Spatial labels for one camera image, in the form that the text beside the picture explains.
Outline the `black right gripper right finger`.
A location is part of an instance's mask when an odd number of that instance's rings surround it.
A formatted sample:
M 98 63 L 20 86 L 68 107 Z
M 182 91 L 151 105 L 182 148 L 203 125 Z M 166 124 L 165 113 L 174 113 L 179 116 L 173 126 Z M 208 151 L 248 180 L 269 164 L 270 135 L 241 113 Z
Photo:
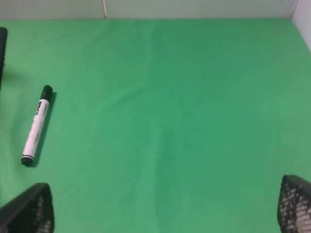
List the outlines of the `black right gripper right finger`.
M 284 175 L 277 205 L 282 233 L 311 231 L 311 183 L 297 175 Z

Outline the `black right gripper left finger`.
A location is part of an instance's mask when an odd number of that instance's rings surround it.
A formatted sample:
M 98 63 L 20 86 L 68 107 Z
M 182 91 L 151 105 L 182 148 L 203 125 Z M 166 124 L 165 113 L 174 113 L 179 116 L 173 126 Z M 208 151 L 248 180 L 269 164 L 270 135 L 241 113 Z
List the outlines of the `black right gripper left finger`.
M 0 208 L 2 233 L 52 233 L 55 217 L 51 188 L 36 183 Z

